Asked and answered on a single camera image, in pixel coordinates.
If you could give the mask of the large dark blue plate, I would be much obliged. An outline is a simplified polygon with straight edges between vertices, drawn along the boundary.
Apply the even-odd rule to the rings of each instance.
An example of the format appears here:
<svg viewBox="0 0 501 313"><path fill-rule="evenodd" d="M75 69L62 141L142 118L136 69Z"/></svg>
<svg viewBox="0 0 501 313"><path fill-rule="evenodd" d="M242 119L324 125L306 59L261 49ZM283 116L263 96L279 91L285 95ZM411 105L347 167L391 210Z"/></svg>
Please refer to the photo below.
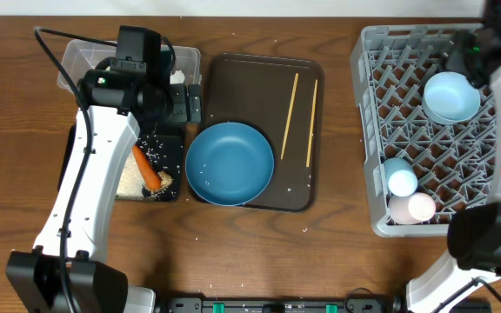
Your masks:
<svg viewBox="0 0 501 313"><path fill-rule="evenodd" d="M190 145L185 173L189 186L205 202L246 204L259 196L273 176L275 158L266 137L244 123L218 123Z"/></svg>

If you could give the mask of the brown food scrap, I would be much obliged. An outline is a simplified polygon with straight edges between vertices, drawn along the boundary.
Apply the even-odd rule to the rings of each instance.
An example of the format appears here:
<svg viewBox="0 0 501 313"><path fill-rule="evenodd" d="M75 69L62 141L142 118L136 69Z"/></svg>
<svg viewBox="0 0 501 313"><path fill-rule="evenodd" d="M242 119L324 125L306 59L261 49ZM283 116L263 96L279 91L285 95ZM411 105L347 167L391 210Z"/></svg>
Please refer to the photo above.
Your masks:
<svg viewBox="0 0 501 313"><path fill-rule="evenodd" d="M173 178L164 171L159 171L157 173L157 176L159 177L160 180L160 187L159 187L160 190L168 188L173 183Z"/></svg>

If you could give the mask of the orange carrot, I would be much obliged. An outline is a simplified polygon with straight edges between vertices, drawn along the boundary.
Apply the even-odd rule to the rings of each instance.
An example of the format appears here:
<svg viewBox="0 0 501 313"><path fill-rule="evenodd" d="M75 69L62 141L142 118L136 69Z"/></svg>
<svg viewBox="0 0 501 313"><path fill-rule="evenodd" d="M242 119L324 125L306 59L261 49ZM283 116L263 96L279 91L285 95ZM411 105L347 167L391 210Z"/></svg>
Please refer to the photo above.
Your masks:
<svg viewBox="0 0 501 313"><path fill-rule="evenodd" d="M162 187L160 176L153 170L150 163L146 159L145 154L138 146L134 145L131 151L139 172L144 180L145 188L150 192L158 192Z"/></svg>

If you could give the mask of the pile of white rice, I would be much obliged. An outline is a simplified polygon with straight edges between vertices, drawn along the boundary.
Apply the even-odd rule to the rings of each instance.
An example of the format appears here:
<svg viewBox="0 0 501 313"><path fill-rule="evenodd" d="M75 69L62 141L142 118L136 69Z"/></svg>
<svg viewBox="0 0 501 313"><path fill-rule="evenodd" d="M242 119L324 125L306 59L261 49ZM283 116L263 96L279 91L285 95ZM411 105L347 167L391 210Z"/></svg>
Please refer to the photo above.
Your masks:
<svg viewBox="0 0 501 313"><path fill-rule="evenodd" d="M139 171L135 157L130 153L120 176L116 199L145 201L150 199L151 196L151 192L145 188L145 182Z"/></svg>

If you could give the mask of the light blue plastic cup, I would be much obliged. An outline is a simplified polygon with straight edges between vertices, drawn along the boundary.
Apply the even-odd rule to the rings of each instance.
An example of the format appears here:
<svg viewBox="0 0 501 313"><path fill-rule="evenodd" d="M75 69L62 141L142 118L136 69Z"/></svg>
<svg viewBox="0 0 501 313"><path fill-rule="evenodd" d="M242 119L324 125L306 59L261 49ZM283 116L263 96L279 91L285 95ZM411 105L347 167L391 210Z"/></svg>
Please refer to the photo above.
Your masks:
<svg viewBox="0 0 501 313"><path fill-rule="evenodd" d="M389 158L384 161L385 181L388 190L395 196L409 196L418 187L418 180L412 166L402 158Z"/></svg>

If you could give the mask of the pink plastic cup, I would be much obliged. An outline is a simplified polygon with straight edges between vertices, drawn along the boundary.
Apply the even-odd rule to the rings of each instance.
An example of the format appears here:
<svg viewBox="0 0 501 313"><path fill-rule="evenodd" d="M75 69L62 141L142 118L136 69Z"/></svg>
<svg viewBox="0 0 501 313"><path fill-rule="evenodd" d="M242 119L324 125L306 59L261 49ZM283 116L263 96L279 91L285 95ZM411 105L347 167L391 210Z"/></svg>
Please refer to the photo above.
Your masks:
<svg viewBox="0 0 501 313"><path fill-rule="evenodd" d="M433 218L436 213L436 204L429 195L417 192L409 196L392 196L388 209L395 223L410 225L423 223Z"/></svg>

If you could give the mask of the small light blue bowl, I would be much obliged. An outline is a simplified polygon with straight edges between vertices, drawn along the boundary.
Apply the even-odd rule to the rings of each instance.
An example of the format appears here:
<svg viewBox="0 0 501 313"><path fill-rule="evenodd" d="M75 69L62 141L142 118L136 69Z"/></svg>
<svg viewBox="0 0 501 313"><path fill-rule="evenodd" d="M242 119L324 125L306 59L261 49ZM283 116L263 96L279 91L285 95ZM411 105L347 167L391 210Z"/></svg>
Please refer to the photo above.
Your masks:
<svg viewBox="0 0 501 313"><path fill-rule="evenodd" d="M424 86L422 108L432 122L450 125L472 119L481 104L479 90L466 76L446 71L433 75Z"/></svg>

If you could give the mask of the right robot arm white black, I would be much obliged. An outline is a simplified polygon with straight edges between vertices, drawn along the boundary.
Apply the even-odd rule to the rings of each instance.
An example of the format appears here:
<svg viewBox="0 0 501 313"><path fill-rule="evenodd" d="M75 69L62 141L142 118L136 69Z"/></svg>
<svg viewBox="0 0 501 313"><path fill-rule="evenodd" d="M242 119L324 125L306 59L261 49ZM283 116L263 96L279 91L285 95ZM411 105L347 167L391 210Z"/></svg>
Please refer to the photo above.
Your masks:
<svg viewBox="0 0 501 313"><path fill-rule="evenodd" d="M497 119L495 169L486 204L453 215L445 253L395 299L394 312L448 312L479 287L501 279L501 0L484 7L482 29L456 32L444 70L488 86Z"/></svg>

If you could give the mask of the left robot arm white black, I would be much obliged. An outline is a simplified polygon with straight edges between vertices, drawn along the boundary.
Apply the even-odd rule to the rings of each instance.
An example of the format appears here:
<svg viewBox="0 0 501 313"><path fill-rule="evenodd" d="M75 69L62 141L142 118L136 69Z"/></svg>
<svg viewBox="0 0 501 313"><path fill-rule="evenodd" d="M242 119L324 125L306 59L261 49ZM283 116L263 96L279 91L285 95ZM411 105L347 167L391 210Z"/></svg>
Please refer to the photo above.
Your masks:
<svg viewBox="0 0 501 313"><path fill-rule="evenodd" d="M78 113L57 199L29 252L12 251L6 276L30 312L157 312L154 290L106 263L110 217L141 130L172 125L177 56L154 30L122 26L115 54L68 85Z"/></svg>

